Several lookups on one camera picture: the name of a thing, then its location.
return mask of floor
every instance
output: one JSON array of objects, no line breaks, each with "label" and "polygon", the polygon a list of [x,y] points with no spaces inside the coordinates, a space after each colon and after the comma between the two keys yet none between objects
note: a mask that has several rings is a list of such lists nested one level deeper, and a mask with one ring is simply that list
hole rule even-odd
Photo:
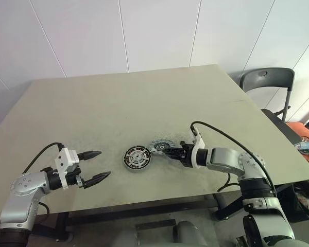
[{"label": "floor", "polygon": [[[238,192],[225,194],[226,203],[230,203],[239,196]],[[134,227],[136,224],[175,219],[176,222],[187,220],[197,226],[205,237],[208,246],[212,247],[233,247],[235,238],[244,235],[243,216],[244,211],[230,217],[228,220],[216,221],[212,218],[212,212],[216,209],[195,209],[179,211],[170,214],[134,217],[128,219],[113,220],[107,222],[91,223],[68,227],[68,231],[74,233],[71,242],[56,242],[53,239],[30,236],[28,246],[38,247],[109,247],[111,242],[121,230]],[[46,224],[53,226],[55,215],[52,215]],[[309,221],[291,224],[296,239],[309,244]],[[141,244],[160,243],[173,241],[173,227],[161,227],[150,230],[139,231]]]}]

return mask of chair backrest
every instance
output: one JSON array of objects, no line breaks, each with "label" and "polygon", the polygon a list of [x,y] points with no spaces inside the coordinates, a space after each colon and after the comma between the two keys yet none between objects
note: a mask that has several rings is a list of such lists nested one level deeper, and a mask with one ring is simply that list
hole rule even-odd
[{"label": "chair backrest", "polygon": [[290,68],[259,68],[243,74],[240,87],[244,92],[265,86],[286,87],[292,91],[293,81],[294,71]]}]

